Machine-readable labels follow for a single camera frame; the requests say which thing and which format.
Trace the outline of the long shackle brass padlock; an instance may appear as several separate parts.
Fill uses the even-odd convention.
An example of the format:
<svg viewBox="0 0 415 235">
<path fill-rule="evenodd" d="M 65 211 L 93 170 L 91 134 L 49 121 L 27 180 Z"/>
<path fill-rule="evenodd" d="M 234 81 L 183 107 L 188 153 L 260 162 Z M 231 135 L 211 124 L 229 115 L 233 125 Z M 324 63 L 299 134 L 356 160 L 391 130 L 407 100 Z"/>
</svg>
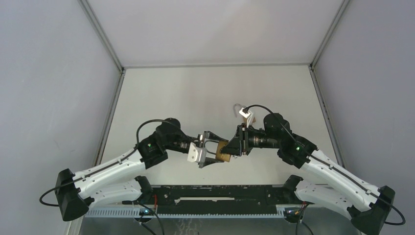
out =
<svg viewBox="0 0 415 235">
<path fill-rule="evenodd" d="M 233 112 L 234 112 L 235 117 L 241 116 L 243 123 L 246 124 L 247 126 L 250 126 L 256 122 L 254 112 L 251 110 L 248 110 L 245 106 L 239 103 L 234 104 Z"/>
</svg>

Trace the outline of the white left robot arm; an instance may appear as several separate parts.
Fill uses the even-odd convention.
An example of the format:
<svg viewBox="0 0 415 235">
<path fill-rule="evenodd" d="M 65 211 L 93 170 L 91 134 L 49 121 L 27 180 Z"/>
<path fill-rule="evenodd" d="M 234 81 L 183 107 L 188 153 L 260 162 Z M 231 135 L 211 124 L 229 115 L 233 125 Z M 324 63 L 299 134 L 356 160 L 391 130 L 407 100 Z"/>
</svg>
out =
<svg viewBox="0 0 415 235">
<path fill-rule="evenodd" d="M 224 138 L 211 131 L 197 137 L 188 136 L 175 118 L 157 122 L 159 126 L 144 139 L 139 138 L 143 128 L 140 125 L 136 145 L 124 154 L 89 169 L 73 173 L 67 168 L 58 173 L 53 192 L 63 221 L 78 219 L 101 205 L 135 200 L 149 203 L 153 191 L 140 173 L 167 160 L 169 150 L 186 154 L 188 161 L 200 168 L 220 162 L 206 157 L 205 143 L 224 141 Z"/>
</svg>

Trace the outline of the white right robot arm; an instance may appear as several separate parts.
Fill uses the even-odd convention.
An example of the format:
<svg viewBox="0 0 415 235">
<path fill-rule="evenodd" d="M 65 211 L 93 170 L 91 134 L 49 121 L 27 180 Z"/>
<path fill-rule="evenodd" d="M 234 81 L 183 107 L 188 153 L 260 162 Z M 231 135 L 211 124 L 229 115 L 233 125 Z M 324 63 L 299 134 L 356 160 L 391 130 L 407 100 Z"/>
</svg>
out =
<svg viewBox="0 0 415 235">
<path fill-rule="evenodd" d="M 249 124 L 238 125 L 235 136 L 220 152 L 234 156 L 249 155 L 253 148 L 277 149 L 287 164 L 322 180 L 330 188 L 319 187 L 305 179 L 283 190 L 283 199 L 290 204 L 310 202 L 347 219 L 365 235 L 380 234 L 391 211 L 395 191 L 389 186 L 368 183 L 332 161 L 306 138 L 293 133 L 290 123 L 280 114 L 264 117 L 264 129 Z"/>
</svg>

